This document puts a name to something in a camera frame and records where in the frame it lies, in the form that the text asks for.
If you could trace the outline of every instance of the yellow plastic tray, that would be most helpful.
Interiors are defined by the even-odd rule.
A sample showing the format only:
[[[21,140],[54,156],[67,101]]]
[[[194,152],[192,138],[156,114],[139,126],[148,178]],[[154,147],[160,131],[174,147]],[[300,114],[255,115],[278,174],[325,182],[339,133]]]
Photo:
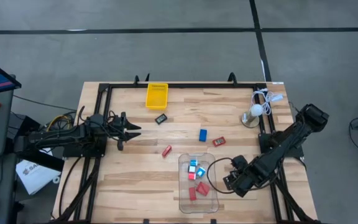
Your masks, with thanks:
[[[152,110],[164,110],[167,107],[168,84],[149,83],[147,86],[146,107]]]

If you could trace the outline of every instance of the red cube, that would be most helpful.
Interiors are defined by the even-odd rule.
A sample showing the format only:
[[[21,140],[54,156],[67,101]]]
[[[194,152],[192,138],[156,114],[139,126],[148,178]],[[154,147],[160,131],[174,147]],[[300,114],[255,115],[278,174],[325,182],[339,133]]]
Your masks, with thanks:
[[[190,195],[190,200],[196,200],[196,189],[194,187],[189,187],[189,195]]]
[[[195,180],[196,174],[195,173],[189,173],[189,180]]]
[[[196,188],[196,191],[204,196],[207,196],[209,192],[209,186],[200,182]]]

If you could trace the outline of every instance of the wooden tabletop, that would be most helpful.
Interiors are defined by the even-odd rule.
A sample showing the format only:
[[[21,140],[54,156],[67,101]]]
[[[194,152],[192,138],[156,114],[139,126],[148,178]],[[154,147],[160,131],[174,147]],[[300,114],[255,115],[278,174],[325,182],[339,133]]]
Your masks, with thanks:
[[[98,85],[97,82],[84,83],[78,105],[78,108],[85,106],[83,116],[93,114]],[[284,95],[284,100],[272,103],[275,127],[284,130],[293,122],[285,87],[281,83],[267,83],[267,87]],[[92,222],[140,223],[145,218],[151,223],[209,223],[212,218],[218,223],[275,222],[268,187],[248,192],[244,198],[218,193],[219,210],[216,213],[184,214],[179,210],[178,158],[181,154],[207,152],[216,159],[244,155],[248,161],[260,154],[259,128],[249,129],[240,122],[241,115],[249,109],[252,89],[170,88],[165,111],[145,107],[146,91],[146,88],[113,89],[110,110],[116,114],[125,111],[131,123],[142,127],[139,130],[142,134],[124,143],[123,151],[118,151],[116,142],[109,140],[106,155],[101,160]],[[159,126],[154,119],[162,113],[168,120]],[[206,142],[198,140],[200,129],[208,130]],[[212,140],[221,136],[227,143],[214,147]],[[172,151],[162,158],[161,153],[168,145],[172,146]],[[75,160],[70,158],[65,163],[53,209],[55,217],[58,216],[63,182]],[[68,179],[63,210],[78,192],[82,167],[83,159]],[[226,190],[222,178],[228,175],[230,168],[229,161],[216,164],[219,189]],[[290,193],[306,214],[317,218],[305,168],[294,159],[285,159],[284,168]],[[279,198],[285,218],[280,193]],[[85,195],[82,218],[85,217],[87,200],[88,195]]]

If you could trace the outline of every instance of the transparent bin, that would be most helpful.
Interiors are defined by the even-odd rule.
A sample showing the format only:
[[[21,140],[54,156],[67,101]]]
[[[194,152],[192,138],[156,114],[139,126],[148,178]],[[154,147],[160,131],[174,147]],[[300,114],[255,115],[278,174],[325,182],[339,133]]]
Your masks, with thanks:
[[[203,177],[197,177],[196,180],[189,180],[188,167],[190,160],[197,159],[199,167],[207,170],[208,166],[215,161],[215,157],[210,153],[204,154],[182,154],[179,157],[179,209],[183,213],[214,213],[219,208],[218,196],[216,191],[209,184],[206,177],[206,172]],[[215,165],[209,170],[209,179],[212,184],[216,186]],[[197,200],[190,200],[189,187],[197,188],[197,185],[202,182],[209,186],[207,196],[196,192]]]

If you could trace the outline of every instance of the blue block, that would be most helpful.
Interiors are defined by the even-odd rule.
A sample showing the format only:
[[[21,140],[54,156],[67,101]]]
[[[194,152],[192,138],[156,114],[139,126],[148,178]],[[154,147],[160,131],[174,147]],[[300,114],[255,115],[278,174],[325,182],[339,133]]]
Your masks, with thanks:
[[[197,166],[197,165],[198,165],[197,159],[192,159],[192,160],[190,161],[190,165],[191,165],[191,166]]]
[[[199,177],[203,177],[204,174],[205,174],[204,168],[202,168],[202,167],[198,168],[197,175],[198,175]]]
[[[200,130],[200,138],[199,138],[200,141],[206,141],[206,130],[205,129],[201,129]]]

